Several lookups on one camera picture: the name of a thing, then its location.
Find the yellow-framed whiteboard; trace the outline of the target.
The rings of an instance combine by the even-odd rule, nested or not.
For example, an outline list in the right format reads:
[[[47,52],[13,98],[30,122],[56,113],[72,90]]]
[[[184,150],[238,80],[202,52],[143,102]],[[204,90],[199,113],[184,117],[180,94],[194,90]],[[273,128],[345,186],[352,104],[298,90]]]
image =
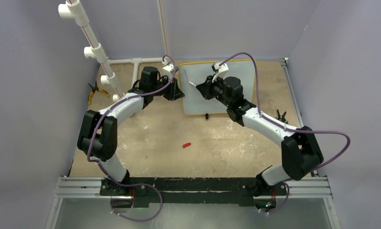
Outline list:
[[[230,60],[228,71],[213,82],[214,61],[179,66],[183,110],[186,115],[225,114],[231,103],[255,96],[255,68],[251,60]]]

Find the red marker cap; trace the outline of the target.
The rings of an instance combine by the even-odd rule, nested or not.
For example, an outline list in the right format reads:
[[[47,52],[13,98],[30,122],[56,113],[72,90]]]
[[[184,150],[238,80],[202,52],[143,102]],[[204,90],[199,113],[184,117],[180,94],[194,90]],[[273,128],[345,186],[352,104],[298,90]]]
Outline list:
[[[188,142],[188,143],[183,144],[183,145],[182,145],[182,148],[186,148],[186,147],[189,147],[189,146],[191,146],[191,142]]]

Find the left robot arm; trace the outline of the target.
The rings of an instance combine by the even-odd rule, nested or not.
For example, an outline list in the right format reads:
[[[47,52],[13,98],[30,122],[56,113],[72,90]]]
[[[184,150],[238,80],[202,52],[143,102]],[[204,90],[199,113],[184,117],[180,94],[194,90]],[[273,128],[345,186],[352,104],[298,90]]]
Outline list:
[[[83,117],[77,148],[86,154],[87,161],[99,166],[118,195],[128,193],[131,186],[129,171],[116,155],[118,127],[146,108],[156,96],[168,101],[183,98],[184,93],[175,78],[177,70],[173,64],[166,65],[161,72],[156,67],[146,66],[126,95],[99,111],[88,110]]]

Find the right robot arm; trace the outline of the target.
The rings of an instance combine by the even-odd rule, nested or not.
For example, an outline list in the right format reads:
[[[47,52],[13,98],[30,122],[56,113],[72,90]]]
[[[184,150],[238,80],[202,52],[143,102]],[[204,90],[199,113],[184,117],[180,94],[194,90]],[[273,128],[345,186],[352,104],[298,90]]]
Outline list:
[[[288,179],[300,180],[323,163],[312,130],[307,126],[297,128],[285,124],[260,112],[256,105],[245,99],[240,79],[231,76],[214,80],[208,76],[196,89],[204,99],[222,103],[232,121],[257,131],[281,148],[281,163],[257,176],[256,188],[260,193],[268,194],[275,184]]]

